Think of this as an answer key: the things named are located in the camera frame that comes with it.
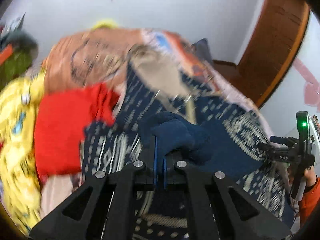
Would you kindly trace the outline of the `orange sleeve forearm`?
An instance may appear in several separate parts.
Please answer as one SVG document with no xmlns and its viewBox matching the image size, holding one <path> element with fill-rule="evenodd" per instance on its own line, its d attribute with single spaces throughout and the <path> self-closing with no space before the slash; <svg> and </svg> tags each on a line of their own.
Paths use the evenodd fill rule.
<svg viewBox="0 0 320 240">
<path fill-rule="evenodd" d="M 320 196 L 319 191 L 319 178 L 317 178 L 316 183 L 313 186 L 306 187 L 302 200 L 298 202 L 300 226 L 304 225 L 316 207 Z"/>
</svg>

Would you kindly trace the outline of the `right hand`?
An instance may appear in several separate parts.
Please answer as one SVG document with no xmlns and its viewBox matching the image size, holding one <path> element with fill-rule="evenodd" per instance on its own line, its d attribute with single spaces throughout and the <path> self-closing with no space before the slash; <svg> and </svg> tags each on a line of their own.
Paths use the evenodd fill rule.
<svg viewBox="0 0 320 240">
<path fill-rule="evenodd" d="M 295 176 L 295 168 L 293 165 L 290 165 L 287 168 L 289 184 L 292 184 Z M 306 179 L 306 187 L 312 187 L 317 183 L 317 175 L 315 174 L 314 167 L 310 166 L 304 171 L 304 178 Z"/>
</svg>

